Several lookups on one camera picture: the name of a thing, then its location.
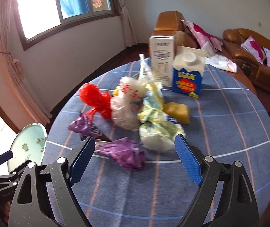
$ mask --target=curtain tieback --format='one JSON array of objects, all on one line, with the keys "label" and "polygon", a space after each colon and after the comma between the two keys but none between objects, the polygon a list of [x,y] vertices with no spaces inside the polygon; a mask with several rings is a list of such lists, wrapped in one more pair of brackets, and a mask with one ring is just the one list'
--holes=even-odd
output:
[{"label": "curtain tieback", "polygon": [[124,13],[123,13],[123,8],[126,7],[126,4],[124,4],[123,6],[121,6],[121,11],[120,11],[120,19],[124,18]]},{"label": "curtain tieback", "polygon": [[19,60],[15,59],[12,56],[11,52],[5,53],[5,52],[0,51],[0,53],[6,55],[9,58],[11,58],[11,63],[12,63],[13,68],[15,69],[15,72],[19,75],[19,77],[21,79],[23,79],[24,78],[24,76],[23,76],[23,67],[21,65],[21,62]]}]

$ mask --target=yellow sponge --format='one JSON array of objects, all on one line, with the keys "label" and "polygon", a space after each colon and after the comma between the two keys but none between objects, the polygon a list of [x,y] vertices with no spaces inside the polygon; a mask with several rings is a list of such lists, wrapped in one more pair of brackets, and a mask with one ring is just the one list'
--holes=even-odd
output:
[{"label": "yellow sponge", "polygon": [[180,124],[190,123],[189,108],[184,104],[175,102],[166,103],[163,105],[163,111],[176,119]]},{"label": "yellow sponge", "polygon": [[118,92],[119,92],[119,90],[118,90],[118,86],[117,86],[116,89],[113,91],[113,96],[118,96]]}]

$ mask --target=white carton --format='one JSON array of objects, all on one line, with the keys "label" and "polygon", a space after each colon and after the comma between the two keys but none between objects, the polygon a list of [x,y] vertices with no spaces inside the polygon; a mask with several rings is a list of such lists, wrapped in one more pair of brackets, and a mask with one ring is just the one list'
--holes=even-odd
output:
[{"label": "white carton", "polygon": [[151,36],[150,53],[152,58],[152,71],[156,80],[163,86],[172,87],[174,59],[173,36]]}]

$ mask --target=round table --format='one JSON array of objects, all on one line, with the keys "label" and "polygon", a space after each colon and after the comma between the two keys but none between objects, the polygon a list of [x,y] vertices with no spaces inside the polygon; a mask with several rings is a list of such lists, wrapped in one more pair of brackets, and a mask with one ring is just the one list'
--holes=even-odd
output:
[{"label": "round table", "polygon": [[[120,66],[91,81],[101,91],[112,91],[123,76],[133,76],[140,62]],[[184,103],[190,108],[190,124],[183,125],[190,145],[218,162],[243,163],[255,191],[261,216],[270,200],[270,118],[258,98],[229,74],[210,65],[198,99],[174,93],[164,87],[165,102]],[[46,142],[43,164],[66,156],[80,145],[79,134],[66,127],[78,113],[90,107],[75,93],[59,113]],[[96,114],[94,123],[111,140],[129,137],[140,143],[138,132],[126,131]],[[176,226],[184,215],[197,185],[190,181],[179,157],[147,151],[142,171],[126,171],[116,162],[93,155],[81,181],[72,188],[93,226]],[[206,217],[216,212],[222,183]],[[64,223],[49,187],[54,214]]]}]

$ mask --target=wooden floor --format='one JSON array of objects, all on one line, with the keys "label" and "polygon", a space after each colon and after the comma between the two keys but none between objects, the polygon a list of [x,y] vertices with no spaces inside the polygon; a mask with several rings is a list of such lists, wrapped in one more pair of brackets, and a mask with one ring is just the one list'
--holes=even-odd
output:
[{"label": "wooden floor", "polygon": [[[76,86],[52,111],[51,114],[53,115],[53,118],[51,119],[51,123],[46,127],[47,131],[49,132],[52,123],[54,122],[56,116],[61,111],[63,106],[66,104],[66,102],[71,98],[71,96],[80,88],[80,86],[86,82],[89,82],[96,77],[100,76],[101,74],[108,72],[112,69],[115,69],[118,66],[122,66],[124,64],[127,64],[132,61],[139,60],[139,54],[144,54],[145,57],[149,56],[149,49],[147,44],[139,44],[130,48],[125,49],[121,53],[119,53],[117,56],[113,57],[111,60],[109,60],[107,63],[105,63],[102,67],[97,69],[95,72],[93,72],[90,76],[88,76],[86,79],[84,79],[78,86]],[[258,97],[263,104],[264,107],[270,107],[270,98],[268,97],[268,93],[265,93],[262,89],[256,87],[256,91],[258,94]],[[270,203],[268,205],[268,208],[266,209],[266,212],[260,219],[260,224],[265,223],[266,220],[270,218]]]}]

